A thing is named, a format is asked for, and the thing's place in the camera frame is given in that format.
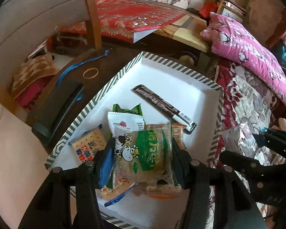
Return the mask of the blue cracker packet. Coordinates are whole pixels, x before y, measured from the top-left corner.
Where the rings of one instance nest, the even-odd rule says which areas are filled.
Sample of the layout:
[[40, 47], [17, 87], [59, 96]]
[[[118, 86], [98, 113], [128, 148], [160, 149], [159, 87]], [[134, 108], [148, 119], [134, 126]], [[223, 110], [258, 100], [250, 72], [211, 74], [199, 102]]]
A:
[[[100, 124], [96, 128], [84, 132], [69, 144], [75, 150], [78, 159], [84, 163], [89, 160], [94, 160], [96, 154], [105, 149], [107, 141], [102, 133], [102, 125]], [[110, 178], [107, 184], [100, 189], [101, 196], [103, 200], [105, 200], [104, 206], [109, 207], [118, 203], [136, 186], [136, 183], [130, 182], [117, 170], [114, 157]]]

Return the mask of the orange cracker packet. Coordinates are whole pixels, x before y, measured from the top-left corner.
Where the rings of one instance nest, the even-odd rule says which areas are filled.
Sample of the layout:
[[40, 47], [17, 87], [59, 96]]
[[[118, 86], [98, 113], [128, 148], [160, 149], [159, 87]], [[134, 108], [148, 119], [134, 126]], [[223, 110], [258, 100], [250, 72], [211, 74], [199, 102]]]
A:
[[159, 200], [170, 200], [173, 198], [177, 198], [181, 193], [181, 185], [178, 184], [175, 174], [173, 173], [173, 169], [171, 167], [172, 159], [173, 159], [173, 142], [174, 139], [177, 143], [177, 146], [181, 150], [185, 150], [186, 147], [183, 142], [183, 130], [185, 129], [185, 125], [180, 123], [171, 123], [167, 124], [147, 124], [145, 125], [145, 129], [163, 129], [164, 132], [168, 135], [168, 140], [170, 141], [170, 149], [168, 150], [170, 166], [163, 173], [160, 180], [157, 183], [148, 183], [144, 188], [144, 194], [149, 196], [150, 198], [156, 198]]

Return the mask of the green cow cookie packet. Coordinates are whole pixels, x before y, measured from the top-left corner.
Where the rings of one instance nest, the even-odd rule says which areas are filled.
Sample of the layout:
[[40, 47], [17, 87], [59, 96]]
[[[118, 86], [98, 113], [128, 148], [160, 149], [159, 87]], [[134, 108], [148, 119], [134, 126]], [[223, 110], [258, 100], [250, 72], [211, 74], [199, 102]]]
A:
[[144, 129], [114, 137], [116, 168], [138, 185], [136, 195], [144, 194], [146, 185], [156, 184], [169, 168], [170, 141], [167, 137], [163, 129]]

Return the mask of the small white red snack packet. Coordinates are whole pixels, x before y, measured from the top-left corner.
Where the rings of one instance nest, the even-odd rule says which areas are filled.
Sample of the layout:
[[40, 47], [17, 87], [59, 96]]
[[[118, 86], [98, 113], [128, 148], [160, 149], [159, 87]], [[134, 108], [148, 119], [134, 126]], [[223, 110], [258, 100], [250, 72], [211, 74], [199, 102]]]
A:
[[144, 130], [144, 117], [137, 114], [108, 112], [107, 119], [109, 128], [114, 137], [133, 131]]

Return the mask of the white pink snack packet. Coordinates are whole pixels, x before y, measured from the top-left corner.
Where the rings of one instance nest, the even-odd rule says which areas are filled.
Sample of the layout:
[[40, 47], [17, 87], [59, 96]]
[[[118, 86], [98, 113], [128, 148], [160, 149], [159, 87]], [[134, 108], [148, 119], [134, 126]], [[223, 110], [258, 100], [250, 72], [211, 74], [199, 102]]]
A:
[[261, 148], [258, 147], [247, 123], [240, 123], [234, 128], [219, 133], [225, 142], [225, 149], [242, 156], [258, 160], [266, 165], [266, 159]]

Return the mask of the dark chocolate bar packet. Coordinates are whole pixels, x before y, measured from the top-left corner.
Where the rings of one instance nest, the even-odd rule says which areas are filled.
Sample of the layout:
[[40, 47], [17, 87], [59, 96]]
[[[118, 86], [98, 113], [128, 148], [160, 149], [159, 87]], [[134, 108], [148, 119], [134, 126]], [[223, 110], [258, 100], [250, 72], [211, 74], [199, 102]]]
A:
[[154, 93], [152, 90], [139, 84], [132, 89], [136, 94], [143, 97], [147, 102], [153, 105], [157, 110], [161, 111], [163, 114], [173, 119], [175, 122], [180, 123], [185, 126], [185, 131], [187, 134], [191, 134], [196, 128], [197, 124], [192, 119], [187, 117], [184, 113], [179, 111], [173, 105], [165, 101], [159, 95]]

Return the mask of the green striped white tray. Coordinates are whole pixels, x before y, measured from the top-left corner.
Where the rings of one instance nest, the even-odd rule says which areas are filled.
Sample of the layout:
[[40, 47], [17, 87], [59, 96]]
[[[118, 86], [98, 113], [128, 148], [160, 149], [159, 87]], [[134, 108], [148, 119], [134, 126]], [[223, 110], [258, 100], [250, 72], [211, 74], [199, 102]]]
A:
[[[219, 140], [223, 88], [175, 61], [141, 52], [120, 68], [75, 117], [47, 158], [45, 168], [79, 166], [82, 151], [71, 144], [97, 126], [109, 138], [117, 127], [127, 132], [168, 122], [167, 115], [134, 91], [138, 85], [146, 86], [196, 123], [193, 132], [183, 137], [185, 148], [194, 159], [211, 165]], [[167, 200], [129, 191], [109, 207], [102, 195], [97, 198], [103, 219], [119, 228], [174, 228], [187, 197], [187, 191]]]

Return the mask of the black phone case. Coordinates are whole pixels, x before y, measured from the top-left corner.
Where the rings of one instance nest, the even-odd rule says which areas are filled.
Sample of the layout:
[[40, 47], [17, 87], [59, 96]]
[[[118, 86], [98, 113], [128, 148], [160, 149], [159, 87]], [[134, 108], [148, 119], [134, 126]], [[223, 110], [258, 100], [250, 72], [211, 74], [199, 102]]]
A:
[[72, 106], [81, 99], [84, 85], [65, 80], [51, 92], [32, 126], [32, 133], [43, 146], [48, 146]]

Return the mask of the rubber band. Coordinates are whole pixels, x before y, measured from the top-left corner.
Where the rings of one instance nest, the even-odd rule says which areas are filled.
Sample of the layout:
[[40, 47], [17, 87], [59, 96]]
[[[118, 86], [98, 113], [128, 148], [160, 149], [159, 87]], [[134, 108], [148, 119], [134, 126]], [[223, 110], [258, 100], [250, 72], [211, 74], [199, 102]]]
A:
[[87, 80], [94, 79], [98, 74], [99, 70], [97, 68], [89, 68], [83, 72], [83, 78]]

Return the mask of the floral plush blanket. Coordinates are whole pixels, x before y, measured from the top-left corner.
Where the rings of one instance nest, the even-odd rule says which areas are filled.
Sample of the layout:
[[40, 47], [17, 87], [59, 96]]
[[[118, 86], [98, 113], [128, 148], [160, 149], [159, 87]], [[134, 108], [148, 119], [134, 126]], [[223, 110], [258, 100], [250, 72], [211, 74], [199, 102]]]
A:
[[[286, 106], [257, 75], [246, 67], [225, 58], [219, 58], [216, 65], [216, 83], [223, 88], [223, 113], [220, 132], [247, 123], [251, 133], [262, 134], [268, 129], [286, 131], [286, 119], [283, 117]], [[266, 165], [278, 165], [286, 159], [265, 146], [261, 148]], [[219, 135], [219, 145], [212, 164], [216, 168], [229, 167], [219, 160], [224, 152], [225, 142]], [[248, 212], [248, 218], [237, 224], [237, 228], [265, 228], [266, 221], [272, 220], [274, 228], [286, 228], [286, 208], [275, 207], [254, 201], [248, 181], [244, 175], [232, 169], [235, 177], [234, 209]]]

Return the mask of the checkered brown cloth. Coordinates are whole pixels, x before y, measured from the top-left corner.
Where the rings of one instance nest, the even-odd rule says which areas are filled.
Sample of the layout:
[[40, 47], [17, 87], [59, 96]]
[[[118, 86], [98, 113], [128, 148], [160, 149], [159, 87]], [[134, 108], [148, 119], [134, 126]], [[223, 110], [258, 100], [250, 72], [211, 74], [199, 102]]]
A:
[[13, 75], [10, 85], [11, 96], [16, 99], [26, 88], [39, 78], [54, 76], [59, 72], [53, 56], [45, 54], [23, 62]]

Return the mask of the pink penguin quilt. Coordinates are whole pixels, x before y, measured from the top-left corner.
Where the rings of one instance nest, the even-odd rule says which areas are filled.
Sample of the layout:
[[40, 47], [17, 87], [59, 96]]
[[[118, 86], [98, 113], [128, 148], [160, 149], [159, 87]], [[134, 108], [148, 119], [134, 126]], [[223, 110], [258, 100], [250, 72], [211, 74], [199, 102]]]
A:
[[200, 32], [211, 44], [211, 52], [238, 63], [255, 73], [286, 105], [286, 76], [276, 57], [238, 21], [211, 14], [206, 29]]

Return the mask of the red patterned tablecloth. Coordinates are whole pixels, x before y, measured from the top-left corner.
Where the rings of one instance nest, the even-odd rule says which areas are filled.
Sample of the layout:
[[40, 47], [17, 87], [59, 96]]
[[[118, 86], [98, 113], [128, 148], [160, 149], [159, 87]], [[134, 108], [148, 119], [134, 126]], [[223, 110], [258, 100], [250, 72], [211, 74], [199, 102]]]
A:
[[101, 35], [134, 43], [134, 34], [158, 30], [186, 15], [185, 12], [136, 0], [96, 0]]

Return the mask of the framed photo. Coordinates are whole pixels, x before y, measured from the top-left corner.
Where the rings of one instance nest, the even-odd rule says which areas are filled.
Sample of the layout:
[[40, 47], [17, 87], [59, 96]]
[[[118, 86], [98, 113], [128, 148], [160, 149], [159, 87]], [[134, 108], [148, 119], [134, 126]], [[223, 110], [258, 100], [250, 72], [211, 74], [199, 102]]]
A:
[[191, 0], [172, 0], [171, 4], [181, 9], [187, 9]]

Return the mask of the wooden chair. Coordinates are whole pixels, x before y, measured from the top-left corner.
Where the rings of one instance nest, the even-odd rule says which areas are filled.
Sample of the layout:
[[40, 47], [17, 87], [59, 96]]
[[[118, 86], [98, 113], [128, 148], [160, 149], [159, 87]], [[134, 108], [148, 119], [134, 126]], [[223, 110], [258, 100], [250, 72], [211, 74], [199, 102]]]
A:
[[91, 18], [88, 0], [4, 0], [0, 6], [0, 85], [8, 88], [23, 61], [64, 26]]

